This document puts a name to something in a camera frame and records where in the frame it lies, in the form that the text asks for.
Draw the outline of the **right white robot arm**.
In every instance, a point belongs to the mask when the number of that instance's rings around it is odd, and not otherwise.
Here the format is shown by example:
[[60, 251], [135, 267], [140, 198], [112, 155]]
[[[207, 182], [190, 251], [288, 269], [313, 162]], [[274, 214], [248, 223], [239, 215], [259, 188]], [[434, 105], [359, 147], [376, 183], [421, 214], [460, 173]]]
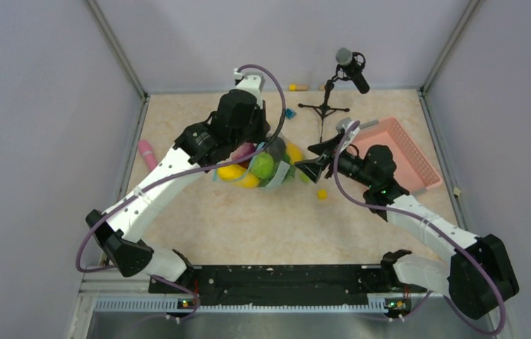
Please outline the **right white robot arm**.
[[363, 205], [381, 219], [401, 227], [431, 249], [440, 261], [409, 250], [384, 255], [380, 281], [390, 291], [417, 285], [447, 297], [470, 319], [480, 319], [519, 292], [518, 281], [504, 243], [495, 235], [475, 235], [452, 225], [422, 205], [395, 179], [397, 165], [390, 148], [373, 145], [364, 157], [347, 151], [348, 136], [309, 146], [317, 155], [296, 162], [311, 181], [341, 174], [366, 186]]

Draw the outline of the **yellow lemon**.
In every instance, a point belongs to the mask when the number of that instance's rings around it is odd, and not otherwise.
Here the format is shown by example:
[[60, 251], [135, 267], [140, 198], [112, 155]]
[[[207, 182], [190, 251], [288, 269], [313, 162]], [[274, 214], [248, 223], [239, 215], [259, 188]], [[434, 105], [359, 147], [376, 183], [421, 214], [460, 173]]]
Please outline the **yellow lemon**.
[[286, 145], [286, 153], [290, 159], [290, 164], [294, 165], [296, 162], [300, 162], [304, 159], [304, 154], [302, 150], [293, 143], [288, 143]]

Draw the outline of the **purple onion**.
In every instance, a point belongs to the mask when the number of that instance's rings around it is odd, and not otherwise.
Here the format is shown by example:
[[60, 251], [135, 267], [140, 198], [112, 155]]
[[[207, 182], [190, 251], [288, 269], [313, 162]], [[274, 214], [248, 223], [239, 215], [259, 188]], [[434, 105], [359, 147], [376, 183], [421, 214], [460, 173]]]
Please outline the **purple onion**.
[[253, 143], [243, 143], [231, 154], [231, 159], [238, 160], [254, 153], [255, 151], [256, 146]]

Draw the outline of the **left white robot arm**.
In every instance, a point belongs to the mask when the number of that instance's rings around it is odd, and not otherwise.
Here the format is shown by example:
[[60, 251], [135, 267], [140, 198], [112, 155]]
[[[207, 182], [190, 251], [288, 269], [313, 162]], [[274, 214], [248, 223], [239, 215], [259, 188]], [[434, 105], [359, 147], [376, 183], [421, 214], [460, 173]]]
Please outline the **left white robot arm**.
[[162, 210], [203, 174], [226, 166], [244, 143], [265, 143], [270, 131], [259, 88], [237, 85], [207, 119], [187, 126], [155, 169], [116, 205], [85, 218], [94, 239], [125, 278], [157, 275], [176, 292], [189, 289], [190, 265], [173, 249], [153, 249], [143, 235]]

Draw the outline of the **clear zip top bag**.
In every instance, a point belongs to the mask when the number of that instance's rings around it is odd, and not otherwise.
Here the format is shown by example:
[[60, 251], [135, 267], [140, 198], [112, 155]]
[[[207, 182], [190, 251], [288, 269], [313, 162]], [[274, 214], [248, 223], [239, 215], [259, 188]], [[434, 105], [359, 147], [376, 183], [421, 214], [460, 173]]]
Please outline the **clear zip top bag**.
[[304, 151], [290, 139], [278, 136], [264, 151], [238, 164], [215, 170], [212, 180], [245, 189], [276, 189], [296, 180], [310, 179], [295, 167]]

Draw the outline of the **green lime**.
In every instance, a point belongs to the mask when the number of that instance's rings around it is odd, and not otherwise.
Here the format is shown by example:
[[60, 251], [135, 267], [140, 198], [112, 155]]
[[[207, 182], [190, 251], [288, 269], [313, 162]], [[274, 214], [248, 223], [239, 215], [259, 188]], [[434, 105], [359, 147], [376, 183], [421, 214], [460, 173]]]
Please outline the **green lime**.
[[275, 161], [268, 153], [259, 153], [253, 157], [249, 171], [259, 179], [270, 179], [274, 175]]

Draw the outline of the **yellow banana piece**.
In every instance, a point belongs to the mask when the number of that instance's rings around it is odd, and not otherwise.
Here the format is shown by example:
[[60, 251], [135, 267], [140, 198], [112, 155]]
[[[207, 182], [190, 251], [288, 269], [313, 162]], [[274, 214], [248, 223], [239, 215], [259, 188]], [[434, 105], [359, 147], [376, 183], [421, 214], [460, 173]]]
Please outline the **yellow banana piece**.
[[248, 189], [258, 187], [261, 181], [257, 176], [238, 164], [220, 167], [216, 170], [216, 175], [218, 179], [225, 183]]

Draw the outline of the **dark purple eggplant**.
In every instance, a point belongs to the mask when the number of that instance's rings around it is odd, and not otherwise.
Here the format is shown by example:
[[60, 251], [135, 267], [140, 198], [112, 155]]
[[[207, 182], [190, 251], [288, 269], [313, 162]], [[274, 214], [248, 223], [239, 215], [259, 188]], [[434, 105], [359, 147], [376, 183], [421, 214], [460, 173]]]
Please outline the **dark purple eggplant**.
[[283, 161], [286, 156], [286, 142], [283, 138], [277, 137], [266, 149], [266, 152], [275, 162]]

